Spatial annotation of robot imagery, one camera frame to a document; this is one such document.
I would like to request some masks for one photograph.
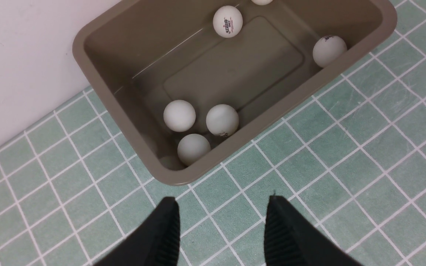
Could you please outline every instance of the white wall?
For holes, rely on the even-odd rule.
[[[71,53],[119,0],[0,0],[0,145],[88,86]]]

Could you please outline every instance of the green tile floor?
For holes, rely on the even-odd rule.
[[[426,0],[397,30],[200,180],[149,174],[91,88],[0,148],[0,266],[91,265],[162,197],[179,265],[263,265],[267,196],[366,266],[426,266]]]

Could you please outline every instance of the printed logo on ball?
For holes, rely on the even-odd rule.
[[[224,18],[224,25],[223,28],[227,34],[233,33],[234,25],[233,25],[233,19],[230,17],[229,20]]]

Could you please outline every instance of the ping pong ball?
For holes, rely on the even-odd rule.
[[[241,12],[232,6],[220,7],[213,16],[213,28],[218,35],[224,38],[238,35],[242,23]]]
[[[190,129],[195,123],[195,109],[184,100],[170,102],[164,109],[164,122],[168,128],[175,132]]]
[[[315,47],[313,47],[313,59],[318,66],[324,68],[347,50],[348,48],[343,39],[338,36],[328,35],[318,40]]]
[[[238,129],[240,118],[229,105],[216,105],[206,115],[206,127],[215,136],[228,137]]]
[[[199,134],[184,136],[177,146],[179,159],[187,166],[192,165],[210,150],[211,146],[208,140]]]
[[[252,0],[252,2],[259,6],[265,6],[272,2],[272,0]]]

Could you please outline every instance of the plastic bin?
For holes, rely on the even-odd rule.
[[[216,10],[237,6],[241,32],[213,30]],[[252,140],[387,39],[397,14],[388,0],[122,0],[83,27],[73,54],[121,131],[152,175],[168,185],[191,183]],[[321,69],[315,42],[342,37],[348,51]],[[188,132],[163,122],[172,100],[196,109]],[[216,104],[233,106],[240,129],[227,139],[208,133]],[[179,140],[205,135],[212,150],[185,167]]]

